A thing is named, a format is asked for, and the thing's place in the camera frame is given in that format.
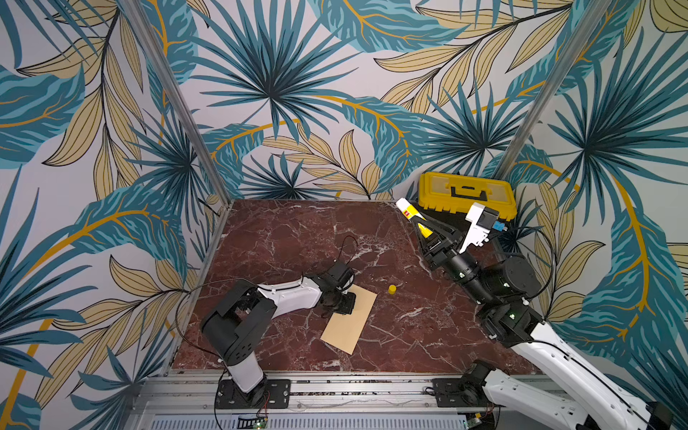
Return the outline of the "manila paper envelope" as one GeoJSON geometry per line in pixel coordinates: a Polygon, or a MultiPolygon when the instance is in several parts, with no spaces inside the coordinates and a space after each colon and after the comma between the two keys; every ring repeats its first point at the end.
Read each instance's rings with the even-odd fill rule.
{"type": "Polygon", "coordinates": [[[349,355],[353,354],[377,299],[376,293],[356,285],[349,289],[348,296],[351,295],[355,296],[351,314],[334,314],[321,336],[322,341],[349,355]]]}

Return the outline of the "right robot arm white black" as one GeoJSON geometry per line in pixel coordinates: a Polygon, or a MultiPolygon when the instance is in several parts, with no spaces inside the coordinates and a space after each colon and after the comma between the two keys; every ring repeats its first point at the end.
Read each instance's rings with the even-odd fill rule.
{"type": "Polygon", "coordinates": [[[478,305],[477,317],[488,338],[526,358],[565,392],[556,396],[477,360],[459,380],[465,402],[486,400],[552,429],[671,428],[668,407],[644,401],[613,382],[531,307],[539,282],[522,256],[487,268],[479,265],[469,247],[481,247],[493,231],[506,229],[495,211],[474,204],[466,216],[470,226],[465,233],[414,206],[403,214],[413,225],[428,267],[442,270],[478,305]]]}

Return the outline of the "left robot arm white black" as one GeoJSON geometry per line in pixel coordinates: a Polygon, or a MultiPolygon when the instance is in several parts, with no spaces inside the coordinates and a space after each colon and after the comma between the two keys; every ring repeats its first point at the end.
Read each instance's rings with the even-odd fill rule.
{"type": "Polygon", "coordinates": [[[267,378],[254,350],[272,320],[320,307],[327,316],[350,315],[356,295],[349,289],[355,272],[336,261],[324,272],[281,284],[263,285],[241,279],[201,324],[201,333],[229,371],[238,393],[254,404],[264,396],[267,378]]]}

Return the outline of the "yellow black toolbox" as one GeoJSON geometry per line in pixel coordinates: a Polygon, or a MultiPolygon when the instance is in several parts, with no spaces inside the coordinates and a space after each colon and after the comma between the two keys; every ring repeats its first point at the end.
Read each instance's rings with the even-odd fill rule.
{"type": "Polygon", "coordinates": [[[518,212],[509,183],[480,177],[426,172],[419,180],[419,204],[426,210],[467,213],[474,202],[497,211],[502,220],[518,212]]]}

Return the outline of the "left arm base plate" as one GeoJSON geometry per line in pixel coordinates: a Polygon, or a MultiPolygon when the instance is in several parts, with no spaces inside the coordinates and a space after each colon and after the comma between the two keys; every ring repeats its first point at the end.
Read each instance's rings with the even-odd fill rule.
{"type": "Polygon", "coordinates": [[[290,402],[290,379],[264,379],[250,392],[243,392],[233,380],[219,383],[214,407],[217,410],[286,410],[290,402]]]}

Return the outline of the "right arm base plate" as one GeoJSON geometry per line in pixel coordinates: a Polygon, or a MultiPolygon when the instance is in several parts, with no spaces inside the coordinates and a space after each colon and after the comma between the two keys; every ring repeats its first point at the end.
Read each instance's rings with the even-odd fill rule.
{"type": "Polygon", "coordinates": [[[438,408],[485,408],[494,403],[487,398],[483,387],[465,378],[435,378],[431,381],[438,408]]]}

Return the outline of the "aluminium front rail frame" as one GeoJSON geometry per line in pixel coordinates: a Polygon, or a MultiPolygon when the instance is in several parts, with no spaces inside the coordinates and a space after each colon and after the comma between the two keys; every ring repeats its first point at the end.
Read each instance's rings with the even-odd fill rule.
{"type": "Polygon", "coordinates": [[[587,412],[546,376],[502,376],[492,400],[464,401],[457,376],[270,372],[270,394],[237,408],[219,371],[148,381],[126,429],[575,429],[587,412]]]}

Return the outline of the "right corner aluminium post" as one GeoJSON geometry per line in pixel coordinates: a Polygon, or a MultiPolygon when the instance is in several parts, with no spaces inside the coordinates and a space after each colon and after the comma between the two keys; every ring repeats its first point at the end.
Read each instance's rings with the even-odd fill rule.
{"type": "Polygon", "coordinates": [[[544,82],[543,89],[539,92],[537,98],[535,98],[512,142],[503,153],[503,157],[492,175],[493,179],[507,179],[532,129],[537,125],[542,112],[548,106],[553,96],[555,96],[566,75],[568,75],[577,62],[578,56],[582,53],[582,50],[584,50],[588,39],[593,34],[598,22],[604,17],[611,3],[611,0],[592,1],[586,9],[582,16],[581,23],[572,32],[571,40],[564,45],[562,57],[555,62],[551,73],[548,75],[548,79],[544,82]]]}

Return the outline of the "corner aluminium post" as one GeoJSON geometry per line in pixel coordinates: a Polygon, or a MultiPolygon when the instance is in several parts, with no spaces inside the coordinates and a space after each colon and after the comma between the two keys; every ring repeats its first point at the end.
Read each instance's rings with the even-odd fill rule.
{"type": "Polygon", "coordinates": [[[168,94],[170,105],[177,114],[177,119],[181,122],[182,127],[189,137],[189,140],[210,179],[212,187],[220,197],[222,205],[226,209],[229,209],[232,201],[226,192],[220,175],[213,165],[211,154],[208,151],[208,148],[204,142],[204,138],[202,138],[200,130],[198,129],[195,120],[193,120],[192,113],[190,109],[188,109],[188,105],[183,98],[183,94],[180,91],[179,85],[177,84],[177,79],[174,76],[169,62],[163,53],[162,46],[160,46],[158,41],[155,39],[154,31],[147,20],[141,2],[124,0],[121,2],[121,4],[124,13],[127,15],[127,18],[132,26],[134,35],[138,37],[144,53],[148,56],[148,59],[152,63],[152,68],[161,81],[161,87],[163,91],[168,94]]]}
{"type": "Polygon", "coordinates": [[[512,142],[503,153],[503,157],[492,175],[493,179],[507,179],[532,129],[537,125],[542,112],[548,106],[553,96],[555,96],[566,75],[568,75],[577,62],[578,56],[582,53],[582,50],[584,50],[588,39],[593,34],[598,22],[604,17],[611,3],[611,0],[592,1],[586,9],[582,16],[581,23],[572,32],[571,40],[564,45],[562,57],[555,62],[551,73],[548,75],[548,79],[544,82],[543,89],[539,92],[537,98],[535,98],[512,142]]]}

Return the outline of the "left corner aluminium post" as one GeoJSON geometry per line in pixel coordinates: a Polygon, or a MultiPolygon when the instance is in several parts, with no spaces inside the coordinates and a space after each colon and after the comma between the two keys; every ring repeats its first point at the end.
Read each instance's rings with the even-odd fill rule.
{"type": "Polygon", "coordinates": [[[189,140],[210,179],[212,187],[220,197],[222,205],[226,209],[229,209],[232,201],[226,192],[220,175],[213,165],[211,154],[208,151],[208,148],[204,142],[204,138],[202,138],[200,130],[198,129],[195,120],[193,120],[192,113],[190,109],[188,109],[188,105],[183,98],[183,94],[180,91],[179,85],[177,84],[177,79],[174,76],[169,62],[163,53],[162,46],[160,46],[158,41],[155,39],[154,31],[147,20],[141,2],[124,0],[121,2],[121,4],[124,13],[127,15],[127,18],[132,26],[134,35],[138,37],[144,53],[148,56],[148,59],[152,63],[152,68],[161,81],[161,87],[163,91],[168,94],[170,105],[177,114],[177,119],[181,122],[182,127],[189,137],[189,140]]]}

